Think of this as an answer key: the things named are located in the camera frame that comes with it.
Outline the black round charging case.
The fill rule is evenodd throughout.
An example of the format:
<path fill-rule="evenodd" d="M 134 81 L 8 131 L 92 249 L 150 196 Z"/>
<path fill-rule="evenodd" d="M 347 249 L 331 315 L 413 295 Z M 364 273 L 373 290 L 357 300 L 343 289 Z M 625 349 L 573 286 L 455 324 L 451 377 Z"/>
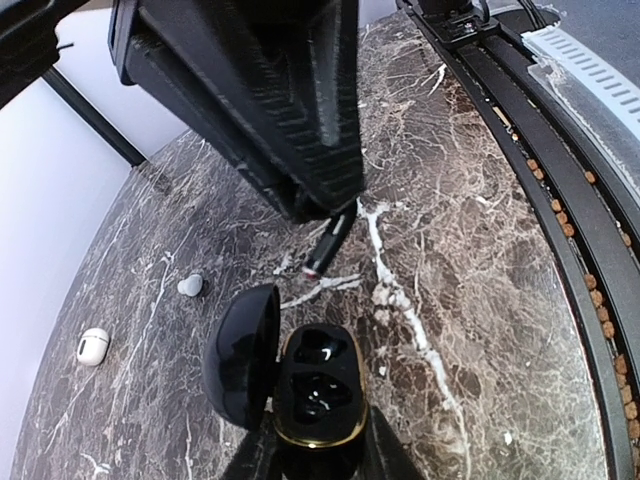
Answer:
<path fill-rule="evenodd" d="M 257 430 L 267 411 L 283 442 L 329 449 L 360 436 L 368 418 L 360 347 L 342 326 L 308 323 L 281 341 L 274 284 L 237 294 L 209 336 L 204 392 L 223 419 Z"/>

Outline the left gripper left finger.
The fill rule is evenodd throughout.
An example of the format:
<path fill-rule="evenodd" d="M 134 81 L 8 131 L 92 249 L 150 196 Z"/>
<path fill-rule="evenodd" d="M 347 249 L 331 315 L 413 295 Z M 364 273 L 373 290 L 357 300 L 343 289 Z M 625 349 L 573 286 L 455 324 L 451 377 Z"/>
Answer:
<path fill-rule="evenodd" d="M 254 431 L 245 435 L 227 466 L 229 480 L 268 480 L 278 478 L 274 459 L 277 442 L 272 433 Z"/>

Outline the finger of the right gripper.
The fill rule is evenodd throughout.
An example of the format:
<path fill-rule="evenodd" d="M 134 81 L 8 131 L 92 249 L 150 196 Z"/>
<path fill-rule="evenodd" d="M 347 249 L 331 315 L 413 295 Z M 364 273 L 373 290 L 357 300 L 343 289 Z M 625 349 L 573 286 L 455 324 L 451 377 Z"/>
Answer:
<path fill-rule="evenodd" d="M 139 12 L 324 210 L 364 188 L 356 1 L 144 1 Z"/>
<path fill-rule="evenodd" d="M 125 56 L 129 78 L 205 139 L 278 213 L 310 220 L 296 203 L 297 186 L 258 151 L 195 74 L 154 37 L 133 37 Z"/>

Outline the black stem earbud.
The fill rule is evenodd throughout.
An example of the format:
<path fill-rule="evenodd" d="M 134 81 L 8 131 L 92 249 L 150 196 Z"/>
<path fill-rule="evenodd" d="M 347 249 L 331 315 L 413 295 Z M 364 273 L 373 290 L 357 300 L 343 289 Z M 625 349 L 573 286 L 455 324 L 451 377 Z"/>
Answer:
<path fill-rule="evenodd" d="M 304 264 L 303 272 L 313 279 L 321 278 L 345 242 L 357 216 L 357 203 L 332 217 Z"/>

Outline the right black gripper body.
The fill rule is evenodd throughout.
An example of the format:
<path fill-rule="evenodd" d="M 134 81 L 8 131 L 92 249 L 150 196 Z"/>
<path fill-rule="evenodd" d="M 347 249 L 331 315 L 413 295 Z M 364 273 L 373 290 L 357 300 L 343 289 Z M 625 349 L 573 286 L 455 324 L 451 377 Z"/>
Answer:
<path fill-rule="evenodd" d="M 1 3 L 1 103 L 55 68 L 96 108 L 148 108 L 128 72 L 137 1 L 82 9 L 64 1 Z"/>

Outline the beige gold-rimmed charging case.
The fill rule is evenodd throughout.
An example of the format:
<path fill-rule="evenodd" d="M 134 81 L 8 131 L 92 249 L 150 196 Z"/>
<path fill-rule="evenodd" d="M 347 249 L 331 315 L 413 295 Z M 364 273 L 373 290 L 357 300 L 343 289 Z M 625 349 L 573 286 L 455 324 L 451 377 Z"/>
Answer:
<path fill-rule="evenodd" d="M 110 335 L 102 328 L 94 327 L 86 330 L 79 341 L 77 360 L 85 366 L 100 365 L 106 357 L 110 340 Z"/>

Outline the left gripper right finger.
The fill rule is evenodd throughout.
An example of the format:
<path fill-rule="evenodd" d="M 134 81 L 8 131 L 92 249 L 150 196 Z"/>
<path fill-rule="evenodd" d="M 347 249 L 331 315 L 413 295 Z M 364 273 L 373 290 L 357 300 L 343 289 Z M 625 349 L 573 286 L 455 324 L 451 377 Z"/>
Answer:
<path fill-rule="evenodd" d="M 371 406 L 367 422 L 367 478 L 423 480 L 381 410 Z"/>

